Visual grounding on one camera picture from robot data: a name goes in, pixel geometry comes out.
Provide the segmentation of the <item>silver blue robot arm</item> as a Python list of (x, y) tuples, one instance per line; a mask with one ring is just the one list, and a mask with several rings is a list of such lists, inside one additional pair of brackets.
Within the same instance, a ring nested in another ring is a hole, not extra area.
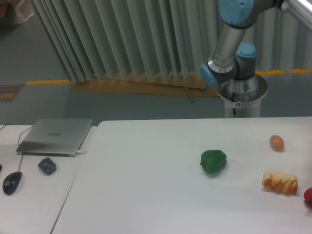
[(276, 7), (288, 12), (307, 28), (312, 29), (312, 2), (310, 0), (220, 0), (220, 15), (225, 22), (214, 52), (200, 73), (210, 87), (236, 77), (240, 68), (236, 52), (246, 30), (254, 25), (258, 15)]

